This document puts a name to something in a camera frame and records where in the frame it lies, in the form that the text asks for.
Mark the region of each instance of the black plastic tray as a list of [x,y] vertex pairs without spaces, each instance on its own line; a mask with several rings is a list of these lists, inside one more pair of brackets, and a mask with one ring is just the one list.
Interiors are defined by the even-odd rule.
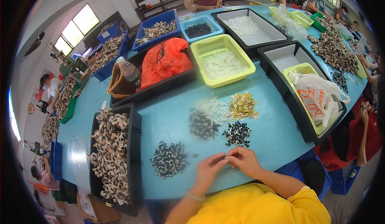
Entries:
[[[142,116],[134,110],[134,104],[127,104],[119,107],[115,107],[110,112],[113,113],[127,113],[128,114],[128,134],[127,134],[127,176],[129,184],[129,192],[131,198],[131,204],[119,205],[119,203],[113,202],[112,199],[105,199],[100,195],[100,191],[103,190],[102,180],[97,177],[92,171],[94,165],[90,162],[90,186],[92,195],[102,203],[112,204],[112,208],[123,212],[130,216],[138,216],[137,210],[143,206],[143,191],[142,191],[142,175],[141,175],[141,127]],[[94,122],[92,124],[91,135],[95,130],[99,129],[99,122],[96,117],[98,113],[94,115]],[[91,150],[90,153],[97,152],[97,148],[94,147],[96,143],[95,138],[91,137]]]
[[297,53],[299,48],[302,48],[305,53],[311,58],[311,60],[318,66],[319,70],[324,74],[328,81],[333,82],[325,74],[323,69],[320,67],[320,64],[315,60],[312,54],[298,41],[285,42],[281,44],[269,45],[266,47],[258,48],[257,51],[261,56],[260,66],[266,72],[266,75],[272,80],[277,90],[280,92],[282,99],[286,102],[289,107],[294,119],[297,122],[298,128],[301,131],[302,137],[305,142],[314,141],[315,145],[320,145],[324,140],[331,134],[334,128],[342,120],[343,116],[346,113],[346,106],[343,102],[340,102],[342,108],[339,111],[343,111],[333,124],[330,125],[329,129],[323,132],[320,136],[315,133],[315,130],[312,126],[311,120],[309,119],[306,110],[303,108],[300,99],[297,97],[295,91],[287,82],[283,74],[277,69],[277,67],[271,62],[271,60],[265,55],[265,52],[274,50],[277,48],[282,48],[285,46],[295,44],[294,54]]
[[[249,12],[253,12],[254,14],[258,15],[261,19],[265,20],[267,23],[271,24],[275,29],[277,29],[278,31],[280,31],[285,37],[286,39],[285,40],[275,40],[275,41],[271,41],[271,42],[265,42],[265,43],[261,43],[261,44],[254,44],[254,45],[246,45],[243,40],[241,38],[239,38],[239,36],[230,28],[228,27],[221,19],[219,19],[217,17],[218,14],[223,14],[223,13],[228,13],[228,12],[232,12],[232,11],[239,11],[239,10],[248,10],[248,13]],[[214,19],[216,21],[218,21],[223,27],[224,27],[224,33],[225,34],[228,34],[230,35],[241,47],[242,49],[247,53],[249,54],[250,52],[254,52],[254,48],[259,48],[259,47],[263,47],[263,46],[267,46],[267,45],[272,45],[272,44],[278,44],[278,43],[283,43],[283,42],[287,42],[287,41],[291,41],[292,37],[288,36],[287,34],[285,34],[285,32],[283,32],[280,28],[276,27],[275,25],[273,25],[272,23],[269,22],[269,20],[265,19],[264,17],[262,17],[260,14],[256,13],[255,11],[249,9],[249,8],[243,8],[243,9],[232,9],[232,10],[225,10],[225,11],[221,11],[221,12],[215,12],[215,13],[211,13],[211,16],[214,17]]]
[[[176,36],[176,38],[185,39],[183,34]],[[136,55],[129,58],[127,61],[132,63],[134,66],[138,68],[140,72],[142,72],[142,63],[147,54],[147,52],[151,48],[143,50],[142,52],[137,53]],[[191,52],[190,47],[187,47],[181,52],[185,53],[187,57],[191,60],[194,67],[190,70],[183,71],[182,73],[171,76],[170,78],[164,79],[160,82],[157,82],[143,90],[135,92],[136,89],[132,86],[132,95],[124,99],[116,99],[111,96],[110,106],[120,106],[127,103],[135,103],[140,104],[152,98],[155,98],[163,93],[166,93],[170,90],[176,89],[188,83],[194,82],[197,79],[196,72],[198,71],[197,64],[195,62],[195,58]]]

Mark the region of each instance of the water bottle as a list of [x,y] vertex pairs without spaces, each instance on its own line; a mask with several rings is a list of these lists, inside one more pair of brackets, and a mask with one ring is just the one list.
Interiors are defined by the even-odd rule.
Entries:
[[118,58],[116,63],[122,67],[123,76],[131,82],[137,90],[141,88],[142,74],[130,62],[126,61],[122,56]]

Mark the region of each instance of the white shirt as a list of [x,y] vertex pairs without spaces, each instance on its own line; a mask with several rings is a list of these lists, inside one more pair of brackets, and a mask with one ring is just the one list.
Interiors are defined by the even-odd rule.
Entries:
[[48,99],[51,96],[52,96],[53,99],[55,98],[55,96],[56,96],[56,89],[59,86],[59,84],[60,84],[60,81],[58,79],[56,79],[56,78],[52,79],[52,85],[51,85],[50,88],[47,89]]

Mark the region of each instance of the window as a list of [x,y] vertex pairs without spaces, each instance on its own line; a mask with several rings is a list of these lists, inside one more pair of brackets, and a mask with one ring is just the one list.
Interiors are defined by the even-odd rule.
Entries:
[[341,0],[329,0],[329,2],[337,6],[337,8],[341,5]]
[[82,10],[75,15],[75,17],[68,23],[63,30],[55,47],[68,55],[72,49],[79,44],[84,36],[99,23],[99,19],[91,10],[90,6],[86,4]]
[[17,140],[20,141],[21,138],[20,138],[20,134],[19,134],[19,129],[17,128],[15,113],[13,112],[13,107],[12,107],[11,89],[8,91],[8,104],[9,104],[9,115],[11,117],[12,130],[13,130],[13,133],[15,134]]

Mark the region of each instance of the yellow plastic basket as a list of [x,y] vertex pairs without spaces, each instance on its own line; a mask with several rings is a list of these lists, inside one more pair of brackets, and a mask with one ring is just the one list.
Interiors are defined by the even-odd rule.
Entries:
[[[272,15],[272,17],[274,17],[279,23],[283,24],[282,23],[283,19],[279,15],[277,15],[277,12],[276,12],[276,10],[278,8],[277,7],[269,7],[269,9],[270,9],[270,14]],[[286,11],[286,12],[290,16],[291,19],[294,19],[296,21],[297,24],[302,25],[301,21],[299,21],[297,18],[295,18],[289,11]]]
[[356,59],[357,59],[357,65],[358,65],[358,67],[359,67],[359,73],[358,73],[358,76],[359,76],[360,78],[362,78],[362,79],[367,78],[366,73],[365,73],[365,70],[364,70],[363,67],[362,67],[361,61],[359,60],[359,58],[358,58],[357,56],[355,56],[355,57],[356,57]]
[[[199,66],[199,71],[203,77],[203,80],[207,86],[213,88],[221,87],[242,80],[255,72],[255,65],[253,62],[246,55],[243,49],[237,44],[237,42],[235,42],[235,40],[228,34],[221,34],[207,39],[199,40],[192,43],[190,48]],[[215,53],[226,51],[233,51],[235,56],[243,63],[243,65],[248,66],[249,68],[232,76],[223,77],[216,80],[209,80],[203,68],[204,59],[213,56]]]
[[314,20],[299,10],[291,12],[291,15],[298,19],[305,29],[309,28],[314,23]]
[[[297,92],[296,88],[294,87],[293,83],[291,82],[291,80],[289,78],[289,73],[291,71],[294,71],[294,70],[297,70],[297,73],[301,73],[301,74],[316,74],[316,75],[318,75],[318,73],[315,71],[315,69],[309,63],[299,64],[299,65],[292,66],[292,67],[289,67],[289,68],[286,68],[286,69],[283,70],[283,72],[282,72],[283,76],[289,82],[290,86],[294,90],[294,92],[297,95],[298,99],[301,100],[301,97],[298,95],[298,92]],[[303,108],[306,110],[305,104],[302,101],[301,101],[301,103],[302,103]],[[327,129],[327,127],[329,127],[338,117],[338,115],[336,115],[335,117],[330,119],[329,122],[328,122],[328,126],[325,129],[323,129],[322,128],[322,122],[320,124],[318,124],[318,125],[315,125],[315,123],[314,123],[313,119],[311,118],[309,112],[306,111],[306,113],[308,114],[310,122],[311,122],[311,124],[312,124],[312,126],[314,128],[314,131],[315,131],[315,133],[317,135],[322,134],[322,132],[324,132]]]

